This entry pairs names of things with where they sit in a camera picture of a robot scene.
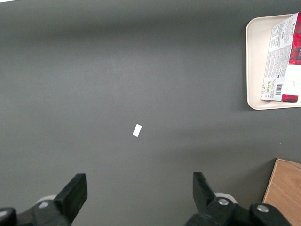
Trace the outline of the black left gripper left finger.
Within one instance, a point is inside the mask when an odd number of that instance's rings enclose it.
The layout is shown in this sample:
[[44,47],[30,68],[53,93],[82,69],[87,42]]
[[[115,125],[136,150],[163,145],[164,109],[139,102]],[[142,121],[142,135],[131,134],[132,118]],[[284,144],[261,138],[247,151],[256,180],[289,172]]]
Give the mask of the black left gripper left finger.
[[28,210],[0,209],[2,226],[70,226],[87,199],[85,173],[76,174],[57,194],[40,198]]

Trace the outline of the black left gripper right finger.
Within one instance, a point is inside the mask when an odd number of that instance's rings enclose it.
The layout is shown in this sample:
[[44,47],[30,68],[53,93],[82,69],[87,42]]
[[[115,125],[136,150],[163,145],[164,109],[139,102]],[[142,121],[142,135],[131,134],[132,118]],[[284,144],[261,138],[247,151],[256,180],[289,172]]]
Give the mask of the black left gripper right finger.
[[193,173],[193,199],[198,213],[186,226],[289,226],[289,221],[274,206],[255,203],[248,209],[226,196],[218,197],[201,172]]

